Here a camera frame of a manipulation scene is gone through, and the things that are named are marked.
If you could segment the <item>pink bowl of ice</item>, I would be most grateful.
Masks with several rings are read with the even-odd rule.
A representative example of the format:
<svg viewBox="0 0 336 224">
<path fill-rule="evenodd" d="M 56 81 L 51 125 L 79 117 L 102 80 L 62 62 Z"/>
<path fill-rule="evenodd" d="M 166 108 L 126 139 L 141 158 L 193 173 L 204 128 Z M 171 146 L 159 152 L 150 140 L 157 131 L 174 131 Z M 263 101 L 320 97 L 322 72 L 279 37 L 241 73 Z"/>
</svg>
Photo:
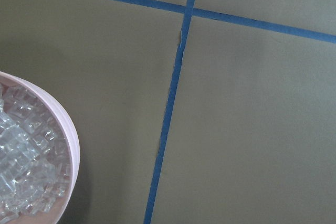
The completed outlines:
<svg viewBox="0 0 336 224">
<path fill-rule="evenodd" d="M 1 73 L 1 223 L 57 223 L 80 164 L 76 128 L 42 88 Z"/>
</svg>

